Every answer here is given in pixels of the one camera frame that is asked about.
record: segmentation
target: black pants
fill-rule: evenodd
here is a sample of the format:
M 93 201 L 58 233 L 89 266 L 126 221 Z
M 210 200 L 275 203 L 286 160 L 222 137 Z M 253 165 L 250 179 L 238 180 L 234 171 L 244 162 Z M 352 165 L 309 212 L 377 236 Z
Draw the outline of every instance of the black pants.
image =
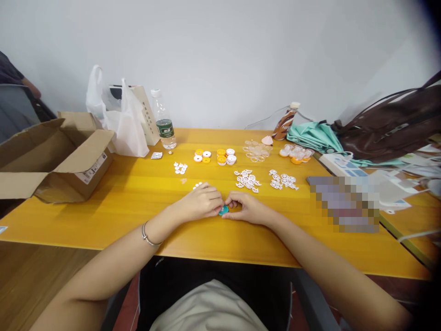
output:
M 288 268 L 154 256 L 141 270 L 138 331 L 192 289 L 213 279 L 239 295 L 269 331 L 285 331 L 291 313 Z

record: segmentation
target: white plastic bag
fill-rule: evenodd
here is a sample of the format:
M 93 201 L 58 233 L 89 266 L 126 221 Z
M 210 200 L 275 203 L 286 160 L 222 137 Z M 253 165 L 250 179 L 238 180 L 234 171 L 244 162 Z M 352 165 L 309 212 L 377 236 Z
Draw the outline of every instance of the white plastic bag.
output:
M 115 99 L 109 85 L 104 83 L 102 69 L 95 65 L 87 87 L 86 107 L 100 122 L 103 129 L 115 131 L 111 152 L 145 157 L 149 151 L 144 131 L 138 120 L 143 106 L 122 79 L 121 101 Z

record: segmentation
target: bangle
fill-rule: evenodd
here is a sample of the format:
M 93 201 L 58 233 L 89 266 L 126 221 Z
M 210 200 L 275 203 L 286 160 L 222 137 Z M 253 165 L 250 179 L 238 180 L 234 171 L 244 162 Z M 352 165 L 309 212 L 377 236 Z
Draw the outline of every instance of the bangle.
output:
M 159 246 L 161 246 L 161 244 L 162 244 L 162 242 L 160 242 L 159 244 L 154 244 L 153 242 L 151 242 L 148 238 L 147 238 L 147 235 L 146 235 L 146 231 L 145 231 L 145 226 L 146 226 L 146 224 L 147 224 L 147 222 L 145 222 L 143 225 L 142 225 L 142 228 L 141 228 L 141 230 L 142 230 L 142 238 L 146 241 L 146 242 L 148 242 L 151 246 L 153 246 L 153 247 L 159 247 Z

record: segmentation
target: cardboard box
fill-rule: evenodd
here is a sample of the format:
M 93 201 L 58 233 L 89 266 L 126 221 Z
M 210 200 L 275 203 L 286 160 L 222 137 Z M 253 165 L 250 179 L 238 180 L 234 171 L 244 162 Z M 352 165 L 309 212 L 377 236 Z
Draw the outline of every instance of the cardboard box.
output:
M 112 162 L 114 132 L 97 130 L 89 113 L 32 126 L 0 145 L 0 199 L 86 201 Z

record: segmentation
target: left hand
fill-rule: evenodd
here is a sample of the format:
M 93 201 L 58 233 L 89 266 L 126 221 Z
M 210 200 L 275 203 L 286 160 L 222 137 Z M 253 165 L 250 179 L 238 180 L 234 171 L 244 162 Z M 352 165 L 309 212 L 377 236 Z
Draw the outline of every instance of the left hand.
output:
M 222 194 L 207 182 L 166 208 L 183 223 L 219 214 L 224 206 Z

